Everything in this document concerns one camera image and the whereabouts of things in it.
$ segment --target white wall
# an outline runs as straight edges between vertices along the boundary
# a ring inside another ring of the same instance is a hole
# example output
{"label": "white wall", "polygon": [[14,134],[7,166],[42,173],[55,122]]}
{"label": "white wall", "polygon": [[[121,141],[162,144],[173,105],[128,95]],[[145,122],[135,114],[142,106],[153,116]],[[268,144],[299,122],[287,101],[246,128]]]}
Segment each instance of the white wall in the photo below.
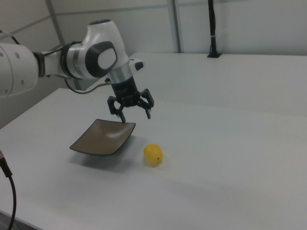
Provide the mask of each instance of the white wall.
{"label": "white wall", "polygon": [[[208,53],[207,0],[178,0],[183,50]],[[218,51],[307,55],[306,0],[214,0]]]}
{"label": "white wall", "polygon": [[99,19],[117,25],[126,52],[176,52],[168,0],[53,0],[65,42],[82,41],[86,26]]}
{"label": "white wall", "polygon": [[[66,42],[110,18],[129,55],[177,52],[172,0],[52,0]],[[181,47],[208,53],[208,0],[176,0]],[[307,55],[306,0],[214,0],[218,50],[228,54]]]}
{"label": "white wall", "polygon": [[[32,51],[48,51],[59,45],[46,3],[43,0],[0,0],[0,28],[13,33],[21,45]],[[0,34],[0,43],[13,41]],[[63,79],[40,78],[31,91],[0,99],[0,128],[59,87],[66,87]]]}

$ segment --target cable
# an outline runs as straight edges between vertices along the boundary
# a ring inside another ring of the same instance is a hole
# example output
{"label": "cable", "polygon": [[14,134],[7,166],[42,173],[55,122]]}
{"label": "cable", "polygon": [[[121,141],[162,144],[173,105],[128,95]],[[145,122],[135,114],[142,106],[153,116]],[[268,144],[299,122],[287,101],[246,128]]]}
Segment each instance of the cable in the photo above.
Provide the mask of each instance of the cable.
{"label": "cable", "polygon": [[7,34],[8,36],[10,36],[10,37],[14,40],[14,42],[15,42],[16,44],[20,45],[20,43],[17,41],[17,39],[16,39],[11,33],[6,32],[6,31],[4,31],[4,30],[0,30],[0,33]]}
{"label": "cable", "polygon": [[11,186],[12,186],[12,191],[13,191],[13,213],[12,213],[10,225],[9,225],[9,228],[8,228],[8,230],[11,230],[12,227],[13,227],[13,224],[14,224],[15,214],[16,214],[16,205],[17,205],[16,189],[15,189],[14,181],[13,181],[13,178],[12,178],[13,173],[11,172],[11,170],[10,170],[1,150],[0,150],[0,167],[2,168],[5,176],[9,178],[9,180],[11,182]]}
{"label": "cable", "polygon": [[8,230],[11,230],[12,227],[13,227],[13,224],[14,224],[14,220],[15,220],[17,198],[16,198],[16,189],[15,189],[15,184],[14,184],[13,178],[10,176],[9,180],[11,182],[12,191],[13,191],[13,213],[12,213],[11,222],[10,222],[10,225],[9,225],[9,228],[8,228]]}
{"label": "cable", "polygon": [[110,83],[102,83],[102,84],[99,84],[99,85],[96,85],[93,89],[91,89],[90,91],[85,91],[85,92],[78,92],[78,91],[75,91],[69,84],[68,84],[68,82],[67,82],[67,79],[65,79],[65,83],[66,83],[66,85],[67,85],[67,87],[71,90],[71,91],[73,91],[73,92],[75,92],[75,93],[78,93],[78,94],[87,94],[87,93],[90,93],[90,92],[93,92],[95,89],[97,89],[98,87],[100,87],[100,86],[105,86],[105,85],[109,85]]}
{"label": "cable", "polygon": [[48,52],[48,53],[45,53],[45,54],[44,54],[44,56],[48,56],[48,55],[50,55],[50,54],[53,54],[53,53],[58,52],[58,51],[61,51],[61,50],[62,50],[62,47],[61,47],[61,48],[59,48],[59,49],[56,49],[56,50],[50,51],[50,52]]}

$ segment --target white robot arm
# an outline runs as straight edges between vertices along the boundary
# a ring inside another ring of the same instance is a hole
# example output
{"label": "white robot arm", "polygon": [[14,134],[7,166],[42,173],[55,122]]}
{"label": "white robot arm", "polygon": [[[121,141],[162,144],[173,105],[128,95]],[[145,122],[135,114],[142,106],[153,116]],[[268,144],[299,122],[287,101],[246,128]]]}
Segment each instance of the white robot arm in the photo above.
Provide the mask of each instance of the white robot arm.
{"label": "white robot arm", "polygon": [[[148,89],[137,90],[133,78],[143,67],[141,60],[128,58],[115,23],[99,20],[88,25],[82,42],[72,42],[49,53],[32,53],[25,46],[0,43],[0,97],[32,89],[38,77],[96,79],[106,75],[115,93],[108,99],[111,114],[120,116],[124,123],[123,108],[137,105],[150,118],[154,100]],[[115,108],[115,101],[120,104],[119,109]]]}

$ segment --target square plate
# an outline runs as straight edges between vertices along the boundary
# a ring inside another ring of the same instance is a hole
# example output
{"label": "square plate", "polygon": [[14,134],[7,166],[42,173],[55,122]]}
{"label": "square plate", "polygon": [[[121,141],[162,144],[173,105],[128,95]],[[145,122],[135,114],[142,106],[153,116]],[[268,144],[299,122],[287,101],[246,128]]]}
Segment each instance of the square plate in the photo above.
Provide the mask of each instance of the square plate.
{"label": "square plate", "polygon": [[134,127],[135,123],[96,119],[70,149],[92,155],[112,155],[130,137]]}

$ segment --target lemon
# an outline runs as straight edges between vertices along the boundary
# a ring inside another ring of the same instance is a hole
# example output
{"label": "lemon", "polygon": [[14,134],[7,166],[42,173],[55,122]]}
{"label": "lemon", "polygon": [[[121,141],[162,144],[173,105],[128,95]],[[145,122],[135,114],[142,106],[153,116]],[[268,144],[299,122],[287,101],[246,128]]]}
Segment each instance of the lemon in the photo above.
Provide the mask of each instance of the lemon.
{"label": "lemon", "polygon": [[160,146],[156,144],[147,145],[144,148],[144,155],[150,164],[156,165],[163,159],[163,152]]}

